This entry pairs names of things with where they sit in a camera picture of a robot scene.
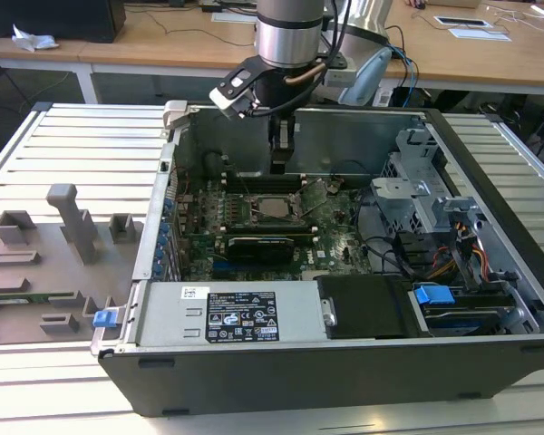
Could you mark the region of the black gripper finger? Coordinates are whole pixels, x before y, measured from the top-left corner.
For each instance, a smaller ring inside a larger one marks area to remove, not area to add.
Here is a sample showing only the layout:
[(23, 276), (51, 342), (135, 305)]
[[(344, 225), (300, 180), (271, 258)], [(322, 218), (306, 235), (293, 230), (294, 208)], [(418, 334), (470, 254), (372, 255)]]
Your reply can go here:
[(296, 117), (272, 115), (268, 120), (268, 144), (270, 148), (270, 173), (284, 174), (286, 165), (295, 150)]

